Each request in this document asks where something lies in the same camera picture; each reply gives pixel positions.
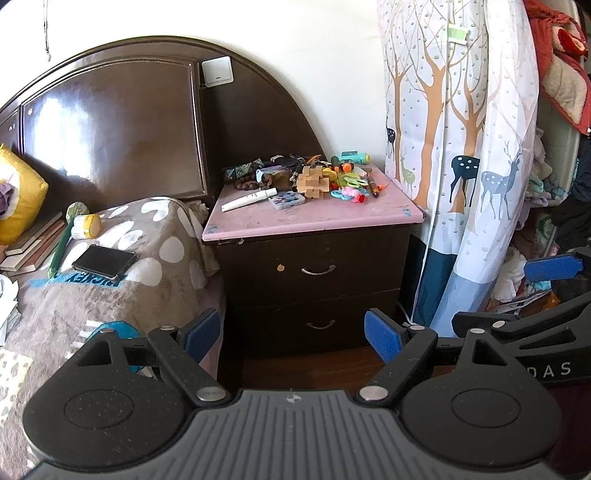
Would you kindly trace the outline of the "nightstand drawer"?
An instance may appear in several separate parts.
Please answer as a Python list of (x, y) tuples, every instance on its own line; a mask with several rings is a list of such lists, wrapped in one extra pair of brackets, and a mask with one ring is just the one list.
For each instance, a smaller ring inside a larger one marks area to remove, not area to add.
[(409, 239), (399, 225), (228, 240), (215, 251), (231, 299), (283, 302), (400, 291)]
[(270, 359), (325, 353), (366, 343), (366, 312), (378, 308), (400, 313), (397, 289), (328, 299), (295, 296), (277, 302), (260, 300), (228, 306), (221, 357), (225, 360)]

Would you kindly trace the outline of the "grey spotted blanket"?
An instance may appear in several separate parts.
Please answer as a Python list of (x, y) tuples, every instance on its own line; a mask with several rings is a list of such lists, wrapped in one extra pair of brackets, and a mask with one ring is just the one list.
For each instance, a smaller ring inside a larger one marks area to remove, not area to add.
[[(200, 201), (151, 197), (100, 213), (101, 232), (69, 243), (58, 274), (49, 266), (18, 280), (20, 318), (1, 348), (1, 475), (19, 479), (37, 459), (22, 427), (29, 398), (99, 328), (119, 323), (140, 335), (181, 327), (208, 308), (225, 310), (219, 264), (201, 242)], [(74, 269), (92, 245), (136, 254), (122, 279)]]

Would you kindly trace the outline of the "black smartphone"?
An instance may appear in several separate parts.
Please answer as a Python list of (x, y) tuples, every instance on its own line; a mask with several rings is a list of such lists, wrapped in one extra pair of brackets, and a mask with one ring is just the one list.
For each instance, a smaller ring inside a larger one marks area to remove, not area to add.
[(79, 272), (100, 276), (111, 281), (119, 281), (136, 260), (137, 255), (133, 252), (90, 245), (73, 262), (72, 267)]

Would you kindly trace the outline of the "dark wooden nightstand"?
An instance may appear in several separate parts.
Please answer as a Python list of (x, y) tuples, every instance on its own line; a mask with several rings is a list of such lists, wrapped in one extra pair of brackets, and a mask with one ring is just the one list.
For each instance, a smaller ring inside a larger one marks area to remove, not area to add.
[(372, 176), (379, 197), (327, 196), (284, 210), (264, 200), (224, 212), (242, 194), (223, 188), (202, 234), (225, 288), (223, 360), (356, 347), (368, 310), (403, 315), (409, 239), (423, 215), (381, 171)]

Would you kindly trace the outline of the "yellow white round container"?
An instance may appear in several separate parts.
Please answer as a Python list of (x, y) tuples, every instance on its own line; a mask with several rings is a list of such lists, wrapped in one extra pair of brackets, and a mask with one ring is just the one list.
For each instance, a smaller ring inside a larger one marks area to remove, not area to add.
[(73, 220), (71, 238), (75, 240), (95, 239), (102, 229), (102, 220), (98, 214), (78, 215)]

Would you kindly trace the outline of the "green massage stick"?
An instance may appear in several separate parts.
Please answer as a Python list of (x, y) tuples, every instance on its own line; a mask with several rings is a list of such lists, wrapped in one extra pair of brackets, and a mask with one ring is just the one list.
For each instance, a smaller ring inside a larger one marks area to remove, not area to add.
[(67, 208), (65, 215), (66, 228), (61, 234), (59, 242), (55, 248), (55, 251), (53, 252), (52, 261), (49, 265), (47, 272), (48, 279), (53, 279), (58, 273), (58, 270), (63, 261), (66, 247), (71, 237), (71, 230), (73, 228), (75, 218), (77, 216), (86, 215), (88, 213), (88, 207), (84, 203), (79, 201), (70, 204)]

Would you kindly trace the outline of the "white remote control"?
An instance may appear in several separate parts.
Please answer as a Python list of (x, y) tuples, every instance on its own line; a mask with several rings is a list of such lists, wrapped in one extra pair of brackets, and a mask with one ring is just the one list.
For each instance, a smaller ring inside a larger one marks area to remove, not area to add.
[(263, 201), (263, 200), (272, 198), (273, 196), (276, 196), (276, 194), (277, 194), (276, 188), (259, 190), (259, 191), (250, 193), (249, 195), (239, 197), (238, 199), (235, 199), (235, 200), (232, 200), (228, 203), (223, 204), (221, 206), (221, 211), (223, 213), (225, 213), (225, 212), (229, 212), (229, 211), (232, 211), (232, 210), (235, 210), (238, 208), (252, 205), (254, 203), (259, 203), (260, 201)]

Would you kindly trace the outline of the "stack of books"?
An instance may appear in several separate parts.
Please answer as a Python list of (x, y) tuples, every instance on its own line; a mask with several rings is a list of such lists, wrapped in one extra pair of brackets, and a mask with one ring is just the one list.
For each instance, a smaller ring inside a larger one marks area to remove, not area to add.
[(61, 213), (39, 217), (8, 247), (1, 262), (1, 272), (18, 276), (36, 271), (56, 248), (65, 226)]

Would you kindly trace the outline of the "patterned small box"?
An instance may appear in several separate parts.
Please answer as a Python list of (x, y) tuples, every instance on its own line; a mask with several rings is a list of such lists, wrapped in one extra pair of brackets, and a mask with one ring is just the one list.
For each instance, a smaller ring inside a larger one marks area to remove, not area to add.
[(232, 183), (236, 180), (249, 176), (264, 167), (262, 159), (256, 159), (247, 163), (226, 167), (223, 170), (223, 179), (226, 183)]

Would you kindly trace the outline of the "wooden puzzle block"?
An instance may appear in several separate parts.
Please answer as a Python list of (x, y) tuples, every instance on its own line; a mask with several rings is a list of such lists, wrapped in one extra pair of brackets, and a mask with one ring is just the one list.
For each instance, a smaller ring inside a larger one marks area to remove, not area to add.
[(322, 172), (322, 166), (304, 166), (295, 187), (307, 199), (322, 199), (329, 194), (329, 177)]

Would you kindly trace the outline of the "deer print curtain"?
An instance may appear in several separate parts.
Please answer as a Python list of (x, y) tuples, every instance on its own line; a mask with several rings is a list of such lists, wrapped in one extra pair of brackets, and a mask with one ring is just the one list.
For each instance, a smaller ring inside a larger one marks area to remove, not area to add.
[(539, 74), (520, 1), (387, 1), (386, 172), (420, 208), (411, 320), (453, 335), (488, 303), (533, 163)]

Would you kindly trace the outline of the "red quilted blanket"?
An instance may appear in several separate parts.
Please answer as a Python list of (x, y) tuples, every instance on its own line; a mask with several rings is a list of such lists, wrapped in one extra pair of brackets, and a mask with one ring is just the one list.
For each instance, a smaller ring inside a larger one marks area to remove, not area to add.
[(542, 1), (524, 1), (544, 95), (581, 134), (590, 128), (590, 79), (581, 65), (589, 53), (584, 31), (569, 15)]

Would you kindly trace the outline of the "yellow cushion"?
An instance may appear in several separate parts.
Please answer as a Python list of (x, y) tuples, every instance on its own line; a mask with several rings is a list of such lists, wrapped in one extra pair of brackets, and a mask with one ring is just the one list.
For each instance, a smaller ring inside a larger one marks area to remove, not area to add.
[(48, 183), (24, 160), (1, 145), (1, 191), (10, 188), (1, 208), (1, 244), (11, 245), (35, 221), (47, 195)]

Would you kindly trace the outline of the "dark wooden headboard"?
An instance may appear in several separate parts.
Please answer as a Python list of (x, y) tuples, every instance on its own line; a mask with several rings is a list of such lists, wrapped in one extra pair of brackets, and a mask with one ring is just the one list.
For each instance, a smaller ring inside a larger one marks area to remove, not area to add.
[[(207, 88), (201, 63), (222, 56), (235, 80)], [(213, 204), (226, 167), (322, 152), (297, 102), (263, 67), (172, 36), (105, 44), (48, 70), (2, 107), (1, 140), (48, 183), (53, 210), (150, 196)]]

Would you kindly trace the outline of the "white wall switch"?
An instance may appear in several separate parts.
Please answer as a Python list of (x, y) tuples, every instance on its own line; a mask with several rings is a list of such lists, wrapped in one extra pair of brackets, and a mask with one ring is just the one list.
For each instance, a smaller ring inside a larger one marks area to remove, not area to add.
[(235, 80), (233, 77), (231, 57), (229, 56), (206, 60), (201, 63), (201, 70), (204, 74), (204, 84), (207, 88), (229, 84)]

